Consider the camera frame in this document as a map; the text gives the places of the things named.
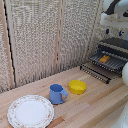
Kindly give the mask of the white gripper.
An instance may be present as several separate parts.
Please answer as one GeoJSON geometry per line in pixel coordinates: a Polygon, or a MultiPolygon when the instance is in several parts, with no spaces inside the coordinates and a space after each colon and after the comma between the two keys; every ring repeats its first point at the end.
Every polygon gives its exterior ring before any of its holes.
{"type": "MultiPolygon", "coordinates": [[[[128,28],[128,18],[118,18],[114,15],[101,14],[100,24],[104,26],[112,26],[118,28],[128,28]]],[[[119,32],[119,36],[123,35],[123,30],[119,32]]]]}

